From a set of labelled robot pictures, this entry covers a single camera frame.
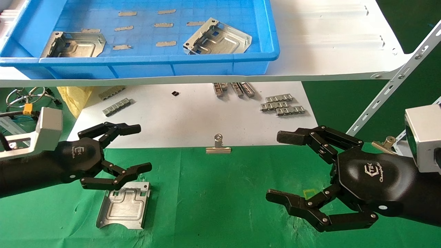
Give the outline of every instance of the blue bin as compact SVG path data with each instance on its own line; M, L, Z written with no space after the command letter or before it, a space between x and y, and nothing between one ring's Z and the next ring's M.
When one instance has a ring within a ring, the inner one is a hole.
M176 9L159 15L158 11ZM137 11L135 16L118 16ZM187 55L184 42L210 17L252 36L241 54ZM155 23L174 23L155 28ZM114 29L133 25L134 29ZM95 58L40 58L53 31L101 29L107 43ZM156 47L176 41L176 46ZM113 50L128 44L132 49ZM0 66L31 79L117 79L175 75L262 75L279 56L269 0L30 0L7 42Z

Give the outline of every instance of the yellow plastic bag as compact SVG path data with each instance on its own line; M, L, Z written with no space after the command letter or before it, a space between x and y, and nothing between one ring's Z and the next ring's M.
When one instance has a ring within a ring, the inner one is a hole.
M81 113L81 110L87 103L90 94L93 91L93 86L87 87L57 87L61 98L66 102L67 107L75 118Z

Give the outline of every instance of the green tablecloth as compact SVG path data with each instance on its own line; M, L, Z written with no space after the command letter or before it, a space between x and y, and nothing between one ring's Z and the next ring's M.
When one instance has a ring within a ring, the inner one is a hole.
M308 147L234 147L230 155L206 155L204 148L114 149L106 158L124 168L153 164L144 174L153 187L144 230L96 228L104 193L76 181L0 199L0 247L441 246L439 227L381 216L370 229L319 233L267 202L269 188L303 195L328 185L330 166ZM338 200L325 209L348 211Z

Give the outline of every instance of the black cable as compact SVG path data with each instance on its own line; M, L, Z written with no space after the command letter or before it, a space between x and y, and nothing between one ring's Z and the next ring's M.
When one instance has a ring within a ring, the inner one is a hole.
M6 137L4 136L3 133L0 133L0 142L1 145L3 146L3 149L8 151L8 150L12 150L11 147L9 147L9 142L6 140Z

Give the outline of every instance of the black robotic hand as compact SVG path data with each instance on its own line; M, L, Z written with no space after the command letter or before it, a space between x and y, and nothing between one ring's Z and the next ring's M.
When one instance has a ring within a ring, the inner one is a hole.
M413 158L363 152L362 140L326 126L280 131L277 141L308 145L332 164L331 186L308 200L273 189L266 193L268 201L284 205L289 215L307 220L317 231L369 228L378 220L376 213L441 226L441 175L420 173ZM338 154L331 145L345 151ZM320 208L335 198L355 213L322 213Z
M103 149L118 135L136 134L140 125L104 122L78 133L77 141L61 141L54 151L0 161L0 198L80 180L84 189L119 190L152 170L150 163L127 169L108 162ZM98 141L93 138L102 135ZM105 171L114 179L94 178Z

